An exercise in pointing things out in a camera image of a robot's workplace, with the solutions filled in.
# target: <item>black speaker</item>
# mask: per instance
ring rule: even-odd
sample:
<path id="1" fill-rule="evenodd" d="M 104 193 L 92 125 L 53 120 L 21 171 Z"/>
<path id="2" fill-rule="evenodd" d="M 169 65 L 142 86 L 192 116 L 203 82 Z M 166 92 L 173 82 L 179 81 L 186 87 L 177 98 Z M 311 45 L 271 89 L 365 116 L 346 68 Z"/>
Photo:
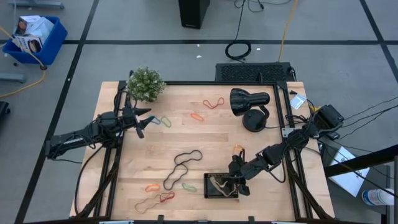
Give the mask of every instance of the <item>black speaker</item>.
<path id="1" fill-rule="evenodd" d="M 210 0 L 178 0 L 178 5 L 180 6 L 181 25 L 200 29 Z"/>

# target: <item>gray floor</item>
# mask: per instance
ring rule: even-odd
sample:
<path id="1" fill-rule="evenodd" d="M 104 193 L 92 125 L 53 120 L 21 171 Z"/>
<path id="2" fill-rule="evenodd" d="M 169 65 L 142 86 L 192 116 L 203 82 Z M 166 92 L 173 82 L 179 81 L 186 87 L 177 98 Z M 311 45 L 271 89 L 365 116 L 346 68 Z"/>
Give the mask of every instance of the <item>gray floor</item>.
<path id="1" fill-rule="evenodd" d="M 386 40 L 398 40 L 394 0 L 366 0 Z M 68 30 L 68 40 L 80 39 L 93 0 L 64 0 L 65 10 L 17 9 L 17 15 L 58 16 Z M 264 12 L 245 7 L 239 38 L 280 40 L 292 2 L 265 5 Z M 202 29 L 181 27 L 177 0 L 100 0 L 88 40 L 233 39 L 240 9 L 233 2 L 212 0 Z M 0 21 L 12 30 L 12 7 L 0 0 Z M 287 36 L 289 40 L 376 40 L 359 1 L 299 1 Z M 45 81 L 6 100 L 12 113 L 0 129 L 0 217 L 12 223 L 49 128 L 54 109 L 77 45 L 64 45 Z M 149 66 L 165 80 L 214 80 L 216 63 L 231 62 L 225 44 L 85 45 L 81 53 L 55 134 L 82 128 L 91 121 L 101 82 L 124 80 L 131 69 Z M 253 45 L 248 62 L 275 62 L 278 45 Z M 389 45 L 398 60 L 398 46 Z M 242 51 L 233 47 L 232 51 Z M 308 98 L 316 105 L 332 104 L 349 116 L 398 95 L 398 83 L 379 45 L 286 45 L 284 62 L 290 62 L 303 81 Z M 34 65 L 12 66 L 1 57 L 0 72 L 25 73 L 27 83 L 38 80 Z M 0 82 L 0 95 L 20 88 Z M 384 105 L 387 108 L 394 102 Z M 376 151 L 397 143 L 398 121 L 391 110 L 342 143 Z M 353 129 L 340 131 L 346 134 Z M 82 150 L 65 154 L 81 160 Z M 67 218 L 80 165 L 46 161 L 26 222 Z M 336 216 L 356 222 L 380 222 L 380 215 L 350 207 L 344 198 L 332 197 Z"/>

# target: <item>yellow cable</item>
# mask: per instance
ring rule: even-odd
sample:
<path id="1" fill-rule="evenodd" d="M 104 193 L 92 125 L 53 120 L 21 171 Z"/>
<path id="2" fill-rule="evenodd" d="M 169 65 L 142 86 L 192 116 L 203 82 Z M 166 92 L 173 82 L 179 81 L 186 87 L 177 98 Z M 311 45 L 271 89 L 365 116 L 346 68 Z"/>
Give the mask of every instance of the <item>yellow cable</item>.
<path id="1" fill-rule="evenodd" d="M 13 38 L 5 29 L 3 29 L 1 26 L 0 26 L 0 30 L 3 31 L 9 38 L 14 39 L 14 38 Z M 18 45 L 19 48 L 22 49 L 22 46 L 20 46 L 18 42 L 16 42 L 16 44 Z M 43 64 L 34 54 L 32 54 L 29 50 L 26 50 L 26 52 L 27 52 L 28 54 L 30 54 L 30 56 L 32 56 L 34 59 L 36 59 L 36 61 L 38 61 L 38 63 L 39 63 L 42 67 L 44 67 L 44 64 Z M 0 95 L 0 98 L 7 97 L 7 96 L 11 96 L 11 95 L 13 95 L 13 94 L 19 93 L 19 92 L 22 91 L 22 90 L 25 90 L 25 89 L 27 89 L 27 88 L 30 88 L 30 87 L 36 85 L 36 84 L 39 84 L 39 83 L 41 83 L 41 82 L 44 80 L 44 78 L 45 78 L 45 70 L 43 70 L 42 78 L 41 78 L 39 81 L 34 82 L 34 83 L 32 83 L 32 84 L 30 84 L 30 85 L 27 85 L 27 86 L 25 86 L 25 87 L 22 87 L 22 88 L 20 88 L 19 90 L 13 91 L 13 92 L 11 92 L 11 93 L 4 94 L 4 95 Z"/>
<path id="2" fill-rule="evenodd" d="M 285 26 L 284 36 L 282 38 L 282 43 L 280 44 L 278 62 L 280 62 L 280 60 L 282 59 L 282 54 L 284 52 L 284 43 L 285 43 L 287 29 L 289 28 L 290 22 L 292 22 L 294 11 L 296 10 L 296 6 L 297 6 L 298 1 L 299 0 L 294 0 L 293 8 L 292 8 L 292 10 L 290 12 L 289 20 L 287 21 L 286 26 Z"/>

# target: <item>water bottle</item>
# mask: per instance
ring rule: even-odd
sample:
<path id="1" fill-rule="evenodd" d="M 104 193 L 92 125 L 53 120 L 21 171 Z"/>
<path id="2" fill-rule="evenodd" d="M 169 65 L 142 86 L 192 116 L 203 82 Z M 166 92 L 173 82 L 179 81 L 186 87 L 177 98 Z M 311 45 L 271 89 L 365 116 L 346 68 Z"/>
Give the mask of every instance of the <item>water bottle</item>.
<path id="1" fill-rule="evenodd" d="M 381 189 L 364 190 L 362 199 L 367 205 L 394 205 L 394 196 Z"/>

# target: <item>green rubber band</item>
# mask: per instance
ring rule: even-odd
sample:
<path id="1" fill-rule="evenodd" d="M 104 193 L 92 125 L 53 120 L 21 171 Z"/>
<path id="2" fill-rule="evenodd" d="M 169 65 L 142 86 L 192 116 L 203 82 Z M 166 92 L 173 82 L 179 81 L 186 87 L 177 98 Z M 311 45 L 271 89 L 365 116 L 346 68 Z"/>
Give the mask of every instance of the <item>green rubber band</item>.
<path id="1" fill-rule="evenodd" d="M 160 119 L 160 121 L 161 121 L 162 123 L 164 123 L 164 125 L 165 125 L 166 127 L 168 127 L 168 128 L 170 128 L 170 127 L 172 126 L 172 122 L 171 122 L 166 116 L 163 116 L 163 117 Z"/>
<path id="2" fill-rule="evenodd" d="M 182 183 L 181 185 L 182 185 L 182 188 L 184 190 L 187 190 L 189 192 L 195 193 L 195 192 L 198 191 L 198 189 L 195 186 L 193 186 L 193 185 L 189 185 L 189 184 L 186 184 L 186 183 Z"/>

